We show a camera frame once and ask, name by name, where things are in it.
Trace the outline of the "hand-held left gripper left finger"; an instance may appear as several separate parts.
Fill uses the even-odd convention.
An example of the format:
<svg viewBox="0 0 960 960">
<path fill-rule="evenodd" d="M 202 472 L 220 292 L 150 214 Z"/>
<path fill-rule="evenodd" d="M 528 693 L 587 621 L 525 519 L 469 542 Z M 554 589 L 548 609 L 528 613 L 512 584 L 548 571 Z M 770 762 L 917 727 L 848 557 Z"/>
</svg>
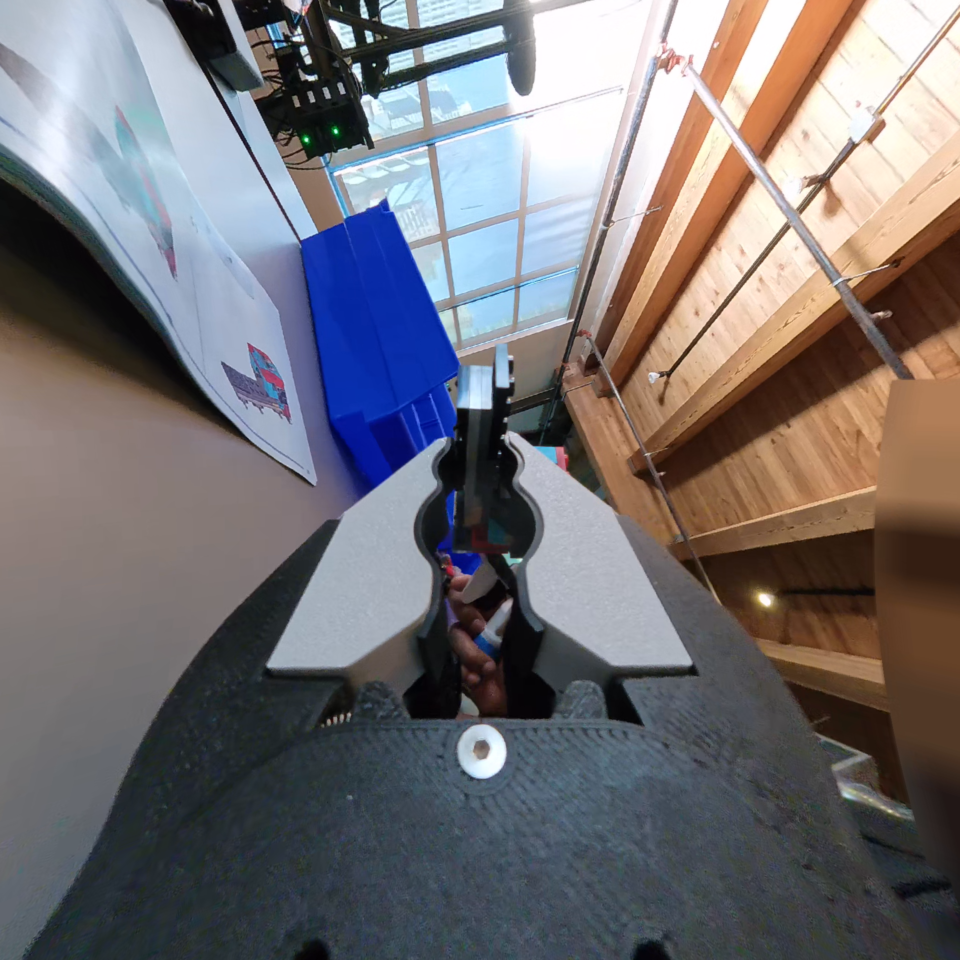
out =
<svg viewBox="0 0 960 960">
<path fill-rule="evenodd" d="M 450 647 L 437 549 L 450 534 L 438 439 L 342 514 L 279 636 L 271 675 L 379 681 L 416 716 L 456 716 L 460 665 Z"/>
</svg>

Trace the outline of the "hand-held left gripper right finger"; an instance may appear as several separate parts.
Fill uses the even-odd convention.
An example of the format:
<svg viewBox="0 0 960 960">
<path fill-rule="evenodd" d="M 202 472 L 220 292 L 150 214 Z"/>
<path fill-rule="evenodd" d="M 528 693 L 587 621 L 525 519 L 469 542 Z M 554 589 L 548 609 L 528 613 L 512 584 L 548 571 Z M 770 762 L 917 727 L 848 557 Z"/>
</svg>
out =
<svg viewBox="0 0 960 960">
<path fill-rule="evenodd" d="M 546 718 L 573 682 L 687 677 L 692 658 L 610 506 L 516 433 L 513 486 L 534 517 L 503 644 L 512 718 Z"/>
</svg>

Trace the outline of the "red teal grey brick model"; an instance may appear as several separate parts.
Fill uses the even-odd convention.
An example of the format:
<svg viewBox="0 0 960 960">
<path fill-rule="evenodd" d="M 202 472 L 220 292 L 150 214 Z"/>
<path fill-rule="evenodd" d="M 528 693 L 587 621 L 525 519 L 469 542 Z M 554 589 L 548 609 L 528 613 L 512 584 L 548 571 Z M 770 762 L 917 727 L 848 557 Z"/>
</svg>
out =
<svg viewBox="0 0 960 960">
<path fill-rule="evenodd" d="M 460 367 L 447 499 L 453 549 L 498 557 L 511 570 L 523 566 L 530 546 L 525 520 L 520 534 L 509 528 L 520 516 L 512 486 L 519 462 L 507 444 L 514 394 L 514 358 L 506 343 L 495 347 L 491 365 Z"/>
</svg>

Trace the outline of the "blue plastic bin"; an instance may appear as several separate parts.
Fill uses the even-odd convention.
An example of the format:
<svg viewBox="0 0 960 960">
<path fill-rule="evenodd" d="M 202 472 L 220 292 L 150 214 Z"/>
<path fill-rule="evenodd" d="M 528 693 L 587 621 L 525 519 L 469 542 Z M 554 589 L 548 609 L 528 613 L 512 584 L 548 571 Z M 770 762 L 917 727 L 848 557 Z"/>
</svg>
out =
<svg viewBox="0 0 960 960">
<path fill-rule="evenodd" d="M 374 489 L 457 422 L 459 361 L 386 200 L 301 242 L 328 421 Z"/>
</svg>

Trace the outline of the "grey desk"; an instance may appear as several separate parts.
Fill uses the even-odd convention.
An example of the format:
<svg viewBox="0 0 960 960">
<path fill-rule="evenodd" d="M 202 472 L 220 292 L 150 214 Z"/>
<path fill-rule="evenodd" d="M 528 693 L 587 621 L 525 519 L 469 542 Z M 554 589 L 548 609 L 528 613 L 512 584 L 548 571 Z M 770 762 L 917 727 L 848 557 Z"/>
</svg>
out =
<svg viewBox="0 0 960 960">
<path fill-rule="evenodd" d="M 87 251 L 2 186 L 2 958 L 214 627 L 345 503 L 215 423 Z"/>
</svg>

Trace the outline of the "person's right hand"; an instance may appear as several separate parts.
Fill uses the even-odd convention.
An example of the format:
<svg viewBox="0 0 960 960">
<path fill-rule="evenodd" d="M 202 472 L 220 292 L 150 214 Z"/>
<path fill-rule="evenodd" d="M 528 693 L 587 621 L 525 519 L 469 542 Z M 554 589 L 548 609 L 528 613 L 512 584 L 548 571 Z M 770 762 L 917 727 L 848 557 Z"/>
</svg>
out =
<svg viewBox="0 0 960 960">
<path fill-rule="evenodd" d="M 477 645 L 489 619 L 508 598 L 505 587 L 494 586 L 475 603 L 464 599 L 473 576 L 456 566 L 446 591 L 447 637 L 460 664 L 462 692 L 474 703 L 481 716 L 506 717 L 509 714 L 503 667 Z"/>
</svg>

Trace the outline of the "thin metal sprinkler pipe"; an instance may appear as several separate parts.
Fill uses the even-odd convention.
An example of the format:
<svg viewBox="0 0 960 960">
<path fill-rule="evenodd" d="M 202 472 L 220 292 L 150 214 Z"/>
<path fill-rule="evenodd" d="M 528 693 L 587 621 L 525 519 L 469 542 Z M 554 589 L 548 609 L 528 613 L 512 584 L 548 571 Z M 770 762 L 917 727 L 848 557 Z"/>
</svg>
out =
<svg viewBox="0 0 960 960">
<path fill-rule="evenodd" d="M 610 387 L 611 394 L 614 397 L 621 413 L 623 414 L 627 422 L 627 425 L 630 428 L 630 433 L 632 434 L 632 437 L 636 442 L 637 448 L 639 449 L 646 471 L 648 474 L 650 474 L 651 478 L 653 479 L 654 485 L 656 486 L 657 491 L 659 492 L 661 498 L 663 499 L 664 504 L 671 516 L 671 519 L 677 528 L 680 542 L 684 547 L 686 554 L 690 558 L 690 561 L 693 563 L 695 573 L 697 574 L 698 578 L 700 579 L 702 584 L 705 586 L 705 588 L 712 595 L 713 599 L 718 604 L 720 604 L 721 599 L 716 592 L 714 584 L 710 579 L 710 576 L 708 575 L 706 569 L 704 568 L 701 558 L 699 557 L 693 545 L 691 544 L 688 528 L 686 524 L 683 522 L 683 520 L 681 519 L 681 516 L 677 510 L 674 500 L 665 486 L 663 476 L 661 472 L 658 470 L 652 454 L 647 449 L 645 442 L 641 437 L 638 427 L 635 425 L 634 420 L 632 419 L 630 413 L 628 412 L 626 403 L 623 400 L 620 391 L 618 390 L 618 386 L 615 383 L 614 377 L 610 372 L 606 364 L 606 361 L 601 356 L 594 342 L 594 337 L 592 333 L 589 330 L 578 327 L 576 333 L 574 334 L 574 337 L 582 338 L 586 342 L 588 352 L 592 354 L 597 360 L 597 363 L 601 370 L 603 378 L 606 379 L 608 386 Z"/>
</svg>

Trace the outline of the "black rod with white spotlights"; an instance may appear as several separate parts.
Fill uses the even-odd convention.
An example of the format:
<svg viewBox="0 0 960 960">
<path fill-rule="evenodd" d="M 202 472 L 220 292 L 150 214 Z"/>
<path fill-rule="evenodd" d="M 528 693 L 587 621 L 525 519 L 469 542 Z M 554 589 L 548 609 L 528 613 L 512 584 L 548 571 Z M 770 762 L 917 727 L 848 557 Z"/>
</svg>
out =
<svg viewBox="0 0 960 960">
<path fill-rule="evenodd" d="M 854 2 L 786 121 L 760 152 L 832 253 L 958 132 L 958 2 Z M 821 272 L 749 175 L 638 362 L 678 392 Z"/>
</svg>

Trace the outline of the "person's dark jacket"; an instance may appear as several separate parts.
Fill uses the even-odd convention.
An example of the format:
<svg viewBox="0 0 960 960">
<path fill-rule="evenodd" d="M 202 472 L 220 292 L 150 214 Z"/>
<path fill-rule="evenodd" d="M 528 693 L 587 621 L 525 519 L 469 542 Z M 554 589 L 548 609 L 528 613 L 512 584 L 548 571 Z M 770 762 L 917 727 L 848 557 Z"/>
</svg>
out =
<svg viewBox="0 0 960 960">
<path fill-rule="evenodd" d="M 918 936 L 922 957 L 958 958 L 954 887 L 925 857 L 915 824 L 869 806 L 852 811 L 875 870 Z"/>
</svg>

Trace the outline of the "black ceiling pipe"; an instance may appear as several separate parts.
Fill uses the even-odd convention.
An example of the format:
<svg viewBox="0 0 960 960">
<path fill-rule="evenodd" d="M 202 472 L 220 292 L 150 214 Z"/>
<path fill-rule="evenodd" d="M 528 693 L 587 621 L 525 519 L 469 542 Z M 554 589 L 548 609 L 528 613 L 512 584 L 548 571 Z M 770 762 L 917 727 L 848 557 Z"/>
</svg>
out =
<svg viewBox="0 0 960 960">
<path fill-rule="evenodd" d="M 662 49 L 679 6 L 678 1 L 652 3 L 647 26 L 640 44 L 638 63 L 630 80 L 623 114 L 614 138 L 608 169 L 598 198 L 597 213 L 589 234 L 589 256 L 579 270 L 570 309 L 570 330 L 550 389 L 546 410 L 540 418 L 536 444 L 542 445 L 554 419 L 562 392 L 562 382 L 570 363 L 574 342 L 589 301 L 594 280 L 606 246 L 629 164 L 637 143 L 642 120 L 649 102 Z"/>
</svg>

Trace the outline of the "large paned window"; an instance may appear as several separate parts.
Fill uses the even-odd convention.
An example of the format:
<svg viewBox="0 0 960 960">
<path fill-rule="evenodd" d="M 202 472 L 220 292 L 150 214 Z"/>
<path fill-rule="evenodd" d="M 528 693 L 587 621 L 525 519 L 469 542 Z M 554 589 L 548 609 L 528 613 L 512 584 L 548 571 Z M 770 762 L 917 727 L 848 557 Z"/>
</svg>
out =
<svg viewBox="0 0 960 960">
<path fill-rule="evenodd" d="M 522 96 L 506 55 L 364 98 L 374 149 L 325 162 L 342 211 L 384 201 L 458 352 L 568 318 L 613 189 L 654 2 L 534 18 Z"/>
</svg>

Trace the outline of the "thick metal sprinkler pipe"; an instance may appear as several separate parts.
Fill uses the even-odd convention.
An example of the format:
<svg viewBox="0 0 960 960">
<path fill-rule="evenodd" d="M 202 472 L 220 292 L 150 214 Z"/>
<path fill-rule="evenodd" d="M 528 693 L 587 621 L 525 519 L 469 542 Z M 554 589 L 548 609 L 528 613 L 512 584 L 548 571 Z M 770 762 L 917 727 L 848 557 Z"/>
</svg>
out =
<svg viewBox="0 0 960 960">
<path fill-rule="evenodd" d="M 706 334 L 714 322 L 732 303 L 736 295 L 745 286 L 745 284 L 750 281 L 765 259 L 774 251 L 774 248 L 779 245 L 781 240 L 786 236 L 788 230 L 792 230 L 795 234 L 797 234 L 798 238 L 802 241 L 804 246 L 806 246 L 810 255 L 816 261 L 818 267 L 826 275 L 831 287 L 840 294 L 841 302 L 846 307 L 847 312 L 856 320 L 859 328 L 864 332 L 868 341 L 880 355 L 884 363 L 895 373 L 897 378 L 913 378 L 912 373 L 908 371 L 900 356 L 896 354 L 890 343 L 883 336 L 882 332 L 878 330 L 875 315 L 867 312 L 866 308 L 859 302 L 859 300 L 856 299 L 851 288 L 851 282 L 853 280 L 864 279 L 870 275 L 874 275 L 880 272 L 882 268 L 871 268 L 869 270 L 851 274 L 849 276 L 842 275 L 834 266 L 833 261 L 827 256 L 820 243 L 813 237 L 809 228 L 802 219 L 802 213 L 818 195 L 819 190 L 831 180 L 833 175 L 840 169 L 843 163 L 846 162 L 846 160 L 852 155 L 856 147 L 861 142 L 865 141 L 867 136 L 879 126 L 885 110 L 892 104 L 895 97 L 906 86 L 908 80 L 916 74 L 917 70 L 924 63 L 927 57 L 928 53 L 920 54 L 915 62 L 898 77 L 892 90 L 884 97 L 880 105 L 872 112 L 872 114 L 870 114 L 870 119 L 868 121 L 854 123 L 851 125 L 850 131 L 852 137 L 847 140 L 844 148 L 840 150 L 838 155 L 834 158 L 834 161 L 827 166 L 825 172 L 822 174 L 816 174 L 810 179 L 810 183 L 813 185 L 813 187 L 806 194 L 806 197 L 800 203 L 799 208 L 793 206 L 788 198 L 786 198 L 786 195 L 774 182 L 774 179 L 772 178 L 771 174 L 768 173 L 758 155 L 748 145 L 740 129 L 735 126 L 731 117 L 726 113 L 726 110 L 721 106 L 720 102 L 717 101 L 714 94 L 708 89 L 706 82 L 703 80 L 700 73 L 693 67 L 692 57 L 679 57 L 676 54 L 672 54 L 671 57 L 666 57 L 663 60 L 664 71 L 670 71 L 674 68 L 674 66 L 680 65 L 681 74 L 690 80 L 690 83 L 692 84 L 698 98 L 701 100 L 702 104 L 706 107 L 713 118 L 720 124 L 721 129 L 727 135 L 732 146 L 737 150 L 738 154 L 746 163 L 748 170 L 751 174 L 753 174 L 754 179 L 764 187 L 768 195 L 773 199 L 777 209 L 785 218 L 785 224 L 776 232 L 776 234 L 774 234 L 774 237 L 769 241 L 767 246 L 763 247 L 761 253 L 754 260 L 750 268 L 745 271 L 740 280 L 724 297 L 719 306 L 714 310 L 709 319 L 703 325 L 701 330 L 694 336 L 690 344 L 683 350 L 681 354 L 679 354 L 673 365 L 666 370 L 649 372 L 648 380 L 650 384 L 655 384 L 661 380 L 667 380 L 672 377 L 681 363 L 700 342 L 702 337 Z"/>
</svg>

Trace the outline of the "white instruction booklet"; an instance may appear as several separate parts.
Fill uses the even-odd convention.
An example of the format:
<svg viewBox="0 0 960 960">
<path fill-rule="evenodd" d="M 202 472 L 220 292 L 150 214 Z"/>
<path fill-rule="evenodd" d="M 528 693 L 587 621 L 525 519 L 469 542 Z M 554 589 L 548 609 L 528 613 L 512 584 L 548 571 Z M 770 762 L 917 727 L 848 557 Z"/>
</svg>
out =
<svg viewBox="0 0 960 960">
<path fill-rule="evenodd" d="M 210 402 L 317 475 L 281 315 L 210 220 L 114 2 L 2 2 L 2 179 L 74 234 Z"/>
</svg>

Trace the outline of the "black equipment with green lights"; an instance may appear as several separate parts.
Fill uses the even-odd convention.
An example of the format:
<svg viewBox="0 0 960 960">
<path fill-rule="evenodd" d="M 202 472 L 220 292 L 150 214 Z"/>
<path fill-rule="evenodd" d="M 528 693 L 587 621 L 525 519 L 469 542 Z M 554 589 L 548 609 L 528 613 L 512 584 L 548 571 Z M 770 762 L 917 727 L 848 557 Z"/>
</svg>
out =
<svg viewBox="0 0 960 960">
<path fill-rule="evenodd" d="M 270 86 L 266 95 L 297 79 L 333 79 L 345 77 L 348 71 L 362 89 L 350 57 L 335 32 L 330 30 L 321 2 L 236 1 L 234 4 L 246 32 L 265 30 L 268 34 L 266 44 L 273 67 L 265 74 Z M 294 136 L 286 134 L 272 139 L 285 146 L 297 141 L 306 158 L 300 141 Z"/>
</svg>

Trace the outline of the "silver spiral air duct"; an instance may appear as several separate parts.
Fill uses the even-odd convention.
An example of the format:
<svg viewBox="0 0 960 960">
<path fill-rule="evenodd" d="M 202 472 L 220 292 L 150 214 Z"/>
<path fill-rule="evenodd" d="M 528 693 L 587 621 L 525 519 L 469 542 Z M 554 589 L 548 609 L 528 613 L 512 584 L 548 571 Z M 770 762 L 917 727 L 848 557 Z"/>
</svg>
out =
<svg viewBox="0 0 960 960">
<path fill-rule="evenodd" d="M 916 822 L 909 806 L 881 792 L 879 769 L 869 753 L 819 733 L 816 738 L 826 753 L 834 780 L 846 800 L 901 821 Z"/>
</svg>

